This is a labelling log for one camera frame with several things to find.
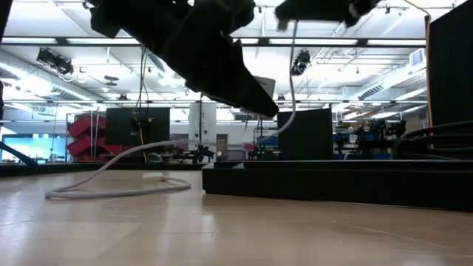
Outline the black partition panel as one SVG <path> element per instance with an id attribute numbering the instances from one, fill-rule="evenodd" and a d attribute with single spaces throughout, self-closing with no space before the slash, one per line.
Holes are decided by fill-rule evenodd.
<path id="1" fill-rule="evenodd" d="M 473 120 L 473 0 L 430 24 L 429 104 L 433 126 Z"/>

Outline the white pillar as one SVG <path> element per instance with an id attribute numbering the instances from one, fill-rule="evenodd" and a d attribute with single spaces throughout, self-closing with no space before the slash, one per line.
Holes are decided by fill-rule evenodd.
<path id="1" fill-rule="evenodd" d="M 217 105 L 215 103 L 192 103 L 189 106 L 188 119 L 189 144 L 202 144 L 215 149 L 217 145 Z"/>

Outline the red storage bin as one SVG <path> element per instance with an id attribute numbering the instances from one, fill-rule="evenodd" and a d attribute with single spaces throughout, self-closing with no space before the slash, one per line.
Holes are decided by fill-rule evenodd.
<path id="1" fill-rule="evenodd" d="M 68 152 L 77 159 L 85 157 L 91 159 L 92 155 L 99 157 L 102 154 L 119 154 L 121 146 L 107 145 L 105 137 L 92 140 L 90 136 L 83 136 L 67 145 Z"/>
<path id="2" fill-rule="evenodd" d="M 69 123 L 67 131 L 73 138 L 79 138 L 84 134 L 104 130 L 106 128 L 106 118 L 103 115 L 89 113 L 79 115 L 74 122 Z"/>

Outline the black monitor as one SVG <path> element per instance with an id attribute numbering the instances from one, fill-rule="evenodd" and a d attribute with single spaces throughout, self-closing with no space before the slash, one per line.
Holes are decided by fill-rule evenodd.
<path id="1" fill-rule="evenodd" d="M 170 138 L 170 108 L 135 107 L 106 110 L 104 143 L 113 153 Z"/>

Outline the lit blue screen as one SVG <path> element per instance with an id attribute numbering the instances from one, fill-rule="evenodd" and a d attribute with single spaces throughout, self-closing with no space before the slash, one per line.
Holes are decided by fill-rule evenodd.
<path id="1" fill-rule="evenodd" d="M 65 137 L 11 134 L 4 135 L 2 142 L 32 159 L 59 161 L 66 159 L 67 139 Z"/>

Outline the black power strip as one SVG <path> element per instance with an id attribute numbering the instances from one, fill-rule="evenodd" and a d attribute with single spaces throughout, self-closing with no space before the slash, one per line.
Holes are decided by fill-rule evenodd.
<path id="1" fill-rule="evenodd" d="M 208 194 L 473 212 L 471 160 L 314 160 L 212 163 Z"/>

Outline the black ceiling-mounted device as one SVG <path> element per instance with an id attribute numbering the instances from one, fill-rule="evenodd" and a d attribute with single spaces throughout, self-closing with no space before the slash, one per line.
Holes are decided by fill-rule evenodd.
<path id="1" fill-rule="evenodd" d="M 292 76 L 302 75 L 310 65 L 310 59 L 311 56 L 309 51 L 301 50 L 292 63 L 290 74 Z"/>

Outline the black diagonal strut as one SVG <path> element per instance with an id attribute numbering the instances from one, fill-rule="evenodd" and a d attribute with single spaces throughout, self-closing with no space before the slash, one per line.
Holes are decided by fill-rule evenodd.
<path id="1" fill-rule="evenodd" d="M 10 146 L 8 146 L 7 144 L 3 143 L 0 141 L 0 150 L 3 150 L 3 151 L 6 151 L 12 155 L 14 155 L 15 157 L 17 157 L 18 159 L 20 159 L 20 161 L 22 161 L 23 163 L 25 163 L 27 166 L 34 166 L 34 167 L 38 167 L 38 164 L 36 161 L 34 161 L 34 159 L 28 157 L 27 155 L 25 154 L 22 154 L 20 151 L 17 151 L 15 150 L 14 148 L 11 148 Z"/>

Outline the small black background robot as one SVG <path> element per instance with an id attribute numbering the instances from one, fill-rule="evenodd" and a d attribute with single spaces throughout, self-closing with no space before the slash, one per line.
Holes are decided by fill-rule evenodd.
<path id="1" fill-rule="evenodd" d="M 208 158 L 208 162 L 214 157 L 215 153 L 208 146 L 198 144 L 195 150 L 184 151 L 175 149 L 172 158 L 174 160 L 190 160 L 192 164 L 202 163 L 204 158 Z"/>

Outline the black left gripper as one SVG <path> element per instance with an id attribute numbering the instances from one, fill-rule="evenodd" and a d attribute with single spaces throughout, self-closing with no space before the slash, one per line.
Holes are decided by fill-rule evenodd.
<path id="1" fill-rule="evenodd" d="M 128 33 L 186 79 L 195 92 L 264 116 L 279 111 L 243 61 L 231 33 L 254 17 L 253 0 L 90 0 L 91 27 Z"/>

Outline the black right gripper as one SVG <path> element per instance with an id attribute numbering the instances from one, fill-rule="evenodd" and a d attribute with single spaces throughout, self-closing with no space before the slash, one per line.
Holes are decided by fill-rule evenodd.
<path id="1" fill-rule="evenodd" d="M 343 21 L 345 18 L 345 25 L 352 27 L 380 1 L 350 0 L 347 7 L 347 0 L 285 0 L 276 7 L 275 14 L 282 21 Z"/>

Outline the black aluminium table frame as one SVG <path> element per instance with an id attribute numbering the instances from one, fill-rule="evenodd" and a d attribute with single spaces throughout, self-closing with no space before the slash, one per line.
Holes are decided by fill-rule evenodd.
<path id="1" fill-rule="evenodd" d="M 42 164 L 27 166 L 19 164 L 0 164 L 0 178 L 23 177 L 44 174 L 62 174 L 80 171 L 97 171 L 104 166 L 103 163 L 71 163 L 71 164 Z M 108 167 L 108 170 L 164 170 L 164 171 L 197 171 L 205 164 L 131 164 L 118 163 Z"/>

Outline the black and blue equipment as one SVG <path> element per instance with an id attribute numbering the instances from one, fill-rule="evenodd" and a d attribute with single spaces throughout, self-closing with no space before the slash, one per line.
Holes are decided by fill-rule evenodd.
<path id="1" fill-rule="evenodd" d="M 406 121 L 388 124 L 374 120 L 369 127 L 359 127 L 353 133 L 333 135 L 336 160 L 388 160 L 395 141 L 406 132 Z"/>

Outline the silver ventilation duct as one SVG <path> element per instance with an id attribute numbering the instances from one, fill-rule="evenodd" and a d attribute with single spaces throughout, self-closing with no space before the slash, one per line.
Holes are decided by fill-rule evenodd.
<path id="1" fill-rule="evenodd" d="M 32 66 L 0 51 L 0 70 L 7 70 L 15 75 L 10 80 L 22 89 L 45 94 L 54 89 L 60 89 L 81 100 L 101 100 L 96 94 L 86 91 L 73 83 L 59 78 L 58 74 L 43 70 L 42 66 Z"/>

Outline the white USB charger plug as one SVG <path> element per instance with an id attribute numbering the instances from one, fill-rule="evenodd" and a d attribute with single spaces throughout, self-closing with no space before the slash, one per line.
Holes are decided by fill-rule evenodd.
<path id="1" fill-rule="evenodd" d="M 274 90 L 276 87 L 276 81 L 271 78 L 264 78 L 260 76 L 254 76 L 254 78 L 258 81 L 260 86 L 270 96 L 270 98 L 273 98 Z"/>

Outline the black square box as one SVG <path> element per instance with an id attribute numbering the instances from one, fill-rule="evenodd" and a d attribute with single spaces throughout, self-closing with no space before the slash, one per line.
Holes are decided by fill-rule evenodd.
<path id="1" fill-rule="evenodd" d="M 277 137 L 279 160 L 332 160 L 331 109 L 297 111 L 293 122 Z"/>

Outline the black overhead crossbar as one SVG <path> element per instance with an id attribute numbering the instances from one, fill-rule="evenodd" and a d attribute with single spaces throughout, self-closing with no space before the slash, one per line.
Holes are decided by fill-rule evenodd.
<path id="1" fill-rule="evenodd" d="M 422 38 L 291 38 L 291 37 L 239 37 L 244 47 L 360 47 L 360 48 L 424 48 Z M 50 47 L 139 47 L 133 38 L 90 37 L 4 37 L 4 46 L 50 46 Z"/>

